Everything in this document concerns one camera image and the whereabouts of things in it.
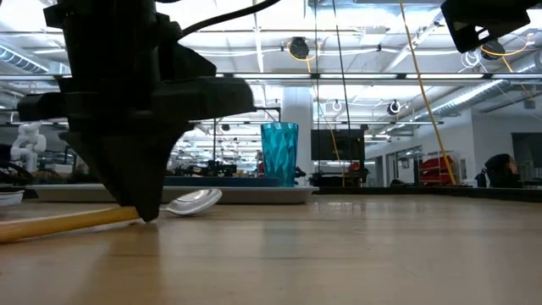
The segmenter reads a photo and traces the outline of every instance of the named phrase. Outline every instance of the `white robot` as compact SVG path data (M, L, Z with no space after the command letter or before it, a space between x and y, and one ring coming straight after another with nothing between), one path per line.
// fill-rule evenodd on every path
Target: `white robot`
M19 135L17 140L11 146L11 159L19 161L25 160L25 169L33 173L37 171L37 154L45 152L47 139L40 134L41 122L23 124L19 126Z

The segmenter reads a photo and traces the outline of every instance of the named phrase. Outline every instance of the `white column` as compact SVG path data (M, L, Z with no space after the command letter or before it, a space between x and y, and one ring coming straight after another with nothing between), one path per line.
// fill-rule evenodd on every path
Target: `white column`
M296 163L308 178L314 170L311 160L312 88L285 87L281 115L283 122L299 125ZM300 186L304 185L302 181L298 180Z

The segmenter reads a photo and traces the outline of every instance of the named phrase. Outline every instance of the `wooden dowel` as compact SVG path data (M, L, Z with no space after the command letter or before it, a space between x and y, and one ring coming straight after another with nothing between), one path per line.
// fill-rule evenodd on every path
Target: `wooden dowel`
M0 222L0 243L139 219L136 208L110 208L38 219Z

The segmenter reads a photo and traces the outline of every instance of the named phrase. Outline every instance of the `silver spoon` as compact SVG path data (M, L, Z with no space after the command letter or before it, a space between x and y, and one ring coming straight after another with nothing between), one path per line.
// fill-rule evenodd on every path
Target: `silver spoon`
M222 192L218 189L193 191L173 200L160 210L177 216L189 216L212 207L221 197Z

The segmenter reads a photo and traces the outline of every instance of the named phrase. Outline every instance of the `ceiling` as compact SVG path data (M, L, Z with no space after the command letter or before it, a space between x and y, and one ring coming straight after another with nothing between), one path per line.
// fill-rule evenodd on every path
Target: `ceiling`
M69 62L64 50L64 37L57 29L47 28L42 10L53 0L4 0L0 8L0 47L28 58L32 62L49 69L49 73L69 73ZM321 8L315 18L307 1L282 0L256 16L249 15L222 24L210 26L183 38L180 43L197 50L218 67L219 73L340 73L342 59L346 73L413 73L415 72L412 56L401 52L407 46L407 34L396 4L352 5L350 1L338 1L337 19L330 9L330 1L319 1ZM478 58L478 54L457 53L448 29L442 20L439 1L416 1L425 3L406 6L406 19L412 39L418 40L416 48L419 68L424 73L477 73L496 71L504 67L500 60L488 61ZM228 13L252 5L252 0L183 0L177 3L157 3L160 13L168 14L172 20L186 28L203 19ZM508 57L516 59L530 54L539 48L542 42L542 11L531 10L532 24L504 36L500 43L507 52L520 50L518 55ZM335 25L338 24L339 35ZM295 60L287 52L288 42L292 37L305 37L313 60L307 62ZM339 39L342 57L339 56ZM0 73L3 75L24 75L27 71L0 61ZM280 106L283 101L282 89L285 84L265 80L251 82L255 95L255 104L261 107ZM20 93L47 92L58 88L53 82L37 81L0 81L0 106L11 107ZM427 86L428 98L436 100L458 88L454 83ZM335 85L319 87L319 101L322 103L326 119L343 118L341 110L334 110L334 103L344 103L345 88ZM346 86L348 103L351 106L351 119L391 120L386 113L389 102L397 100L408 105L401 109L400 115L407 115L423 107L420 88L414 83L373 86L351 84ZM507 108L498 110L505 113ZM271 121L264 112L243 114L235 118L254 121ZM232 126L230 133L236 135L257 135L258 125ZM206 136L201 130L187 135L198 138ZM200 140L194 143L204 147ZM254 143L255 154L259 143Z

